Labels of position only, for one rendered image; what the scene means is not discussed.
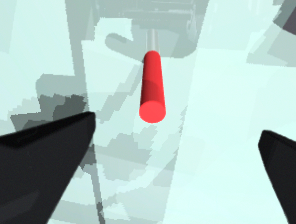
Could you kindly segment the red peg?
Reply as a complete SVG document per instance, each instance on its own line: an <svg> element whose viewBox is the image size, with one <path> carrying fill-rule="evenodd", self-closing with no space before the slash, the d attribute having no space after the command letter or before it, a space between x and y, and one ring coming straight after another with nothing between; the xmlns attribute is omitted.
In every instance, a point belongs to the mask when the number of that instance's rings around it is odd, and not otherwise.
<svg viewBox="0 0 296 224"><path fill-rule="evenodd" d="M166 114L161 57L158 52L144 56L139 115L145 122L157 123Z"/></svg>

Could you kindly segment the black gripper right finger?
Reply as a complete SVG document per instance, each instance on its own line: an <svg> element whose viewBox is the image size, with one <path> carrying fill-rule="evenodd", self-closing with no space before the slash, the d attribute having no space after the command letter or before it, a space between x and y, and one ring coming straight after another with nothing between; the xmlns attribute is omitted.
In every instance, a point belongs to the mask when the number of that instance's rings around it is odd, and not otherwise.
<svg viewBox="0 0 296 224"><path fill-rule="evenodd" d="M296 224L296 141L263 129L258 149L288 224Z"/></svg>

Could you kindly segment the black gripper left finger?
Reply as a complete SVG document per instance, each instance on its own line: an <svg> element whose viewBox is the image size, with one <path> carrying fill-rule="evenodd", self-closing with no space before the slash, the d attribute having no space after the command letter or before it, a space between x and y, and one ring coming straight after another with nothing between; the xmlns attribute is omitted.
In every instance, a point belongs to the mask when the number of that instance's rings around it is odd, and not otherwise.
<svg viewBox="0 0 296 224"><path fill-rule="evenodd" d="M47 224L96 129L87 111L0 136L0 224Z"/></svg>

